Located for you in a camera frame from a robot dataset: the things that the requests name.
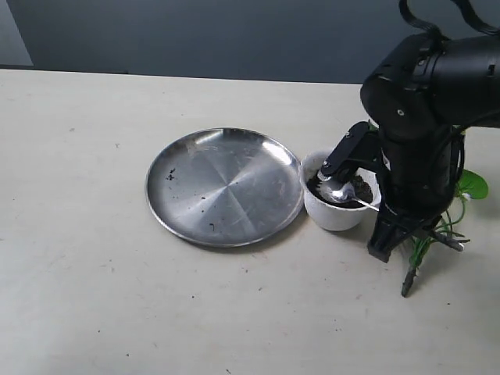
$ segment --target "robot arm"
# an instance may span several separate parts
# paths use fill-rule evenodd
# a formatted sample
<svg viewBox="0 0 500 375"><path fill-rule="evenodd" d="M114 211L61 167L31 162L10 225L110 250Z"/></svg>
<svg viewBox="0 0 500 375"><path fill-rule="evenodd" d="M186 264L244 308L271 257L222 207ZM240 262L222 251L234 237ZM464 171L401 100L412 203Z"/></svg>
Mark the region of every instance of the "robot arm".
<svg viewBox="0 0 500 375"><path fill-rule="evenodd" d="M377 174L383 198L368 249L385 262L406 238L437 236L463 170L463 130L500 127L500 30L468 0L452 1L487 36L449 40L400 0L403 18L426 33L403 40L361 88L378 132L356 124L348 132L356 136L343 138L321 170L340 182L358 167Z"/></svg>

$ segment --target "spoon handle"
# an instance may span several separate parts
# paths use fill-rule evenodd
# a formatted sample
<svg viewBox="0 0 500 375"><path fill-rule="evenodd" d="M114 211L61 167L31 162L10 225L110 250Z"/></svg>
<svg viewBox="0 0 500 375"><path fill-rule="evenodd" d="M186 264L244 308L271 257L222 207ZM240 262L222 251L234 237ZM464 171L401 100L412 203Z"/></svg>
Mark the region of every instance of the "spoon handle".
<svg viewBox="0 0 500 375"><path fill-rule="evenodd" d="M352 197L352 200L353 201L357 201L358 203L361 203L362 205L365 205L366 207L370 208L370 209L374 209L375 211L378 211L378 207L375 207L374 205L371 205L370 203L368 202L365 202L365 201L362 201L361 199L359 199L358 197Z"/></svg>

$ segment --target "white table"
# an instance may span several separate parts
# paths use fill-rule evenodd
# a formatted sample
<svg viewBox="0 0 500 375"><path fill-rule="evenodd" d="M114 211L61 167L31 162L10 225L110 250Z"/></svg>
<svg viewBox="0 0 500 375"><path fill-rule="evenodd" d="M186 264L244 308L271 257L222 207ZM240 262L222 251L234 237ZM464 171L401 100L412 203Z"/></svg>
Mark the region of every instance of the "white table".
<svg viewBox="0 0 500 375"><path fill-rule="evenodd" d="M373 216L329 234L207 252L149 212L145 174L177 138L243 127L297 156L366 114L358 86L0 70L0 373L498 374L500 130L472 130L463 254L369 256Z"/></svg>

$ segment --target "stainless steel plate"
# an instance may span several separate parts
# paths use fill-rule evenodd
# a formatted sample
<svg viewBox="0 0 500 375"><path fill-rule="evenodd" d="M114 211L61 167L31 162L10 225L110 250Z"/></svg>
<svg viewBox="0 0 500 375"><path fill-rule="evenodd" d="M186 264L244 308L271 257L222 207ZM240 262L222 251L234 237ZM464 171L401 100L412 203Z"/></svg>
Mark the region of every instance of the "stainless steel plate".
<svg viewBox="0 0 500 375"><path fill-rule="evenodd" d="M298 166L265 135L204 130L158 155L146 194L156 218L176 235L201 245L247 245L282 230L302 209Z"/></svg>

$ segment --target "soil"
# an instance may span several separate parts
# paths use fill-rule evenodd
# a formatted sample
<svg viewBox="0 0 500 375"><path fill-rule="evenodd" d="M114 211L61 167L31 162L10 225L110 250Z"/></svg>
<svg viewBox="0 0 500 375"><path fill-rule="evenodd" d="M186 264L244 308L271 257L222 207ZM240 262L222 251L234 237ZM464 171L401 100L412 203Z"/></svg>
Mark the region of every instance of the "soil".
<svg viewBox="0 0 500 375"><path fill-rule="evenodd" d="M316 198L318 198L321 202L325 202L328 205L334 205L336 207L342 207L343 209L359 209L363 207L361 203L356 201L350 201L346 203L333 203L325 200L321 195L316 191L316 183L317 179L315 177L311 178L307 181L307 188L314 194ZM351 179L351 184L354 187L354 191L356 196L362 201L371 203L373 201L373 192L371 187L361 176L354 176Z"/></svg>

